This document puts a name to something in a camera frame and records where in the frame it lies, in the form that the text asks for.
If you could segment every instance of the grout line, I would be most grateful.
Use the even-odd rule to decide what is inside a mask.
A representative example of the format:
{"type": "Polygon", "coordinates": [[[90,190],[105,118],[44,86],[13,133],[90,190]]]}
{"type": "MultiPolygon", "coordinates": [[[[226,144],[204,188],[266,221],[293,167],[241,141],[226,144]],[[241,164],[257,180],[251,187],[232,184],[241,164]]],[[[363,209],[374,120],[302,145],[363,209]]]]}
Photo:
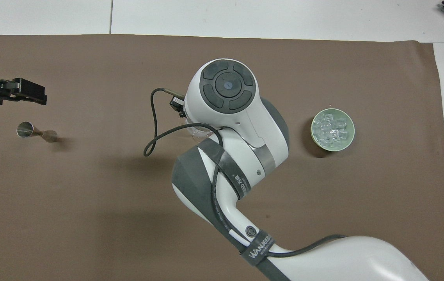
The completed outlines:
{"type": "Polygon", "coordinates": [[[111,0],[111,14],[109,16],[109,34],[111,34],[111,24],[113,23],[113,0],[111,0]]]}

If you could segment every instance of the jigger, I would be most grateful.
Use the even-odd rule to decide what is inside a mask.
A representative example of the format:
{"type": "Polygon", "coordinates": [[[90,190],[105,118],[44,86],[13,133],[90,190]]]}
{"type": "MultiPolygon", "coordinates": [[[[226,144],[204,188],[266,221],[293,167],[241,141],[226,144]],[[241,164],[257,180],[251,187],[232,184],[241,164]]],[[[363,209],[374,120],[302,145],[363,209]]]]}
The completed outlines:
{"type": "Polygon", "coordinates": [[[56,142],[57,141],[57,133],[54,130],[38,130],[31,122],[22,122],[17,126],[17,135],[19,137],[34,137],[35,135],[39,135],[42,139],[45,139],[46,142],[56,142]]]}

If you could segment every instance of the metal band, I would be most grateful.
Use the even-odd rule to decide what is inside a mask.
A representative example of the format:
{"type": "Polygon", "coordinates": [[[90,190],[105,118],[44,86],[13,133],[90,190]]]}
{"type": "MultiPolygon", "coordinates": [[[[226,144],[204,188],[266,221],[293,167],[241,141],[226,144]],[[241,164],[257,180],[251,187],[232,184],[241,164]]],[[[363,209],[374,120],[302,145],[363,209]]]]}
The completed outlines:
{"type": "Polygon", "coordinates": [[[212,139],[205,139],[197,147],[217,165],[224,177],[229,181],[238,199],[245,197],[251,189],[248,179],[227,151],[212,139]]]}
{"type": "Polygon", "coordinates": [[[258,161],[260,161],[260,164],[262,164],[263,171],[265,172],[266,176],[276,169],[276,162],[274,161],[274,157],[272,156],[272,153],[270,153],[267,144],[264,144],[259,148],[254,148],[253,146],[250,146],[250,148],[255,153],[255,156],[258,158],[258,161]]]}
{"type": "Polygon", "coordinates": [[[241,256],[252,266],[256,267],[267,255],[270,247],[275,243],[274,238],[265,231],[259,231],[255,239],[241,253],[241,256]]]}

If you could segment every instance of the black button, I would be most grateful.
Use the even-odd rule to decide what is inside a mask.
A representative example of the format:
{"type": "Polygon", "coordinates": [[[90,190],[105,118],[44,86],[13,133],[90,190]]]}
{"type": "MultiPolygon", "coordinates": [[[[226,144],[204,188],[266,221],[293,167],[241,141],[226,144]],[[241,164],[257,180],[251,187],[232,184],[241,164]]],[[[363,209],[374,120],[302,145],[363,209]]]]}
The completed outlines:
{"type": "Polygon", "coordinates": [[[213,80],[217,73],[228,68],[229,66],[227,65],[227,62],[225,60],[216,60],[203,69],[203,78],[213,80]]]}
{"type": "Polygon", "coordinates": [[[224,101],[215,94],[211,85],[203,85],[203,92],[206,96],[206,99],[208,99],[208,101],[212,105],[215,105],[218,108],[222,108],[222,105],[224,105],[224,101]]]}
{"type": "Polygon", "coordinates": [[[215,81],[215,89],[226,98],[233,98],[241,91],[241,78],[235,73],[222,73],[215,81]]]}
{"type": "Polygon", "coordinates": [[[229,109],[237,110],[240,107],[243,107],[248,101],[252,98],[252,92],[248,90],[244,90],[241,96],[233,101],[229,101],[229,109]]]}
{"type": "Polygon", "coordinates": [[[255,237],[256,229],[253,226],[247,226],[246,233],[248,237],[255,237]]]}
{"type": "Polygon", "coordinates": [[[233,69],[234,71],[239,73],[241,77],[243,77],[245,85],[253,86],[253,79],[252,79],[253,75],[247,68],[245,68],[242,64],[234,64],[233,69]]]}

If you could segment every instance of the black cable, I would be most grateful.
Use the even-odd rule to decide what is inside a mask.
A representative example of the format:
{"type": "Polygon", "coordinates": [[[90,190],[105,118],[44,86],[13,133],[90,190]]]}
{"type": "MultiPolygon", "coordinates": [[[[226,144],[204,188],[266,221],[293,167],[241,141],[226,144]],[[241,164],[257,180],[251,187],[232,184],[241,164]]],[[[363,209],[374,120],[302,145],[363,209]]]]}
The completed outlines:
{"type": "Polygon", "coordinates": [[[170,130],[167,130],[166,132],[162,133],[161,135],[156,136],[144,148],[144,152],[143,152],[144,156],[148,157],[149,155],[151,155],[151,153],[153,153],[154,146],[156,144],[156,141],[158,141],[158,139],[161,139],[165,135],[169,135],[175,131],[181,130],[183,128],[189,128],[189,127],[203,127],[203,128],[207,128],[207,129],[211,130],[217,136],[218,144],[220,144],[220,146],[224,147],[224,143],[222,141],[222,136],[215,128],[213,128],[212,126],[205,124],[205,123],[190,123],[190,124],[184,124],[184,125],[177,126],[177,127],[172,128],[170,130]],[[151,145],[152,145],[151,151],[148,152],[147,149],[151,145]]]}
{"type": "Polygon", "coordinates": [[[191,123],[191,124],[181,125],[181,126],[173,128],[173,129],[170,129],[170,130],[162,133],[161,135],[158,135],[158,120],[156,119],[156,110],[155,110],[155,104],[154,104],[154,100],[153,100],[154,94],[157,91],[164,91],[167,94],[171,94],[170,90],[165,91],[165,88],[156,88],[151,92],[151,111],[153,112],[153,121],[155,123],[155,136],[154,136],[153,140],[150,141],[147,144],[147,146],[144,148],[144,152],[143,152],[144,156],[148,157],[149,155],[151,155],[151,153],[153,153],[153,150],[156,147],[156,141],[158,141],[158,139],[161,139],[165,135],[173,133],[176,130],[180,130],[183,128],[189,128],[189,127],[203,127],[203,128],[207,128],[207,129],[211,130],[217,136],[218,144],[220,144],[220,146],[224,147],[224,144],[222,142],[222,136],[220,135],[220,133],[212,126],[210,126],[208,124],[204,124],[204,123],[191,123]],[[151,146],[151,150],[149,152],[147,152],[147,149],[149,148],[149,146],[151,146]]]}
{"type": "MultiPolygon", "coordinates": [[[[153,120],[155,122],[155,137],[158,136],[158,120],[156,119],[156,111],[155,111],[155,103],[153,100],[153,96],[157,91],[165,91],[165,88],[156,88],[151,92],[151,110],[153,111],[153,120]]],[[[151,153],[153,153],[153,150],[155,149],[156,142],[153,143],[153,146],[151,147],[151,151],[147,155],[144,154],[144,156],[149,156],[151,153]]]]}
{"type": "Polygon", "coordinates": [[[303,254],[306,251],[310,251],[310,250],[314,249],[315,247],[317,247],[317,246],[319,246],[321,244],[324,244],[325,242],[328,242],[329,240],[340,239],[340,238],[345,238],[345,237],[347,237],[347,236],[340,235],[340,234],[333,234],[333,235],[326,236],[325,238],[320,239],[320,240],[310,244],[307,247],[303,247],[302,249],[298,249],[296,251],[290,251],[290,252],[287,252],[287,253],[268,252],[267,256],[270,256],[272,258],[289,258],[290,256],[296,256],[298,254],[303,254]]]}
{"type": "Polygon", "coordinates": [[[215,169],[213,171],[213,176],[211,178],[211,207],[215,210],[215,213],[218,215],[218,220],[222,222],[224,228],[229,232],[231,227],[227,223],[226,216],[220,210],[220,205],[217,201],[217,177],[218,177],[218,167],[215,165],[215,169]]]}

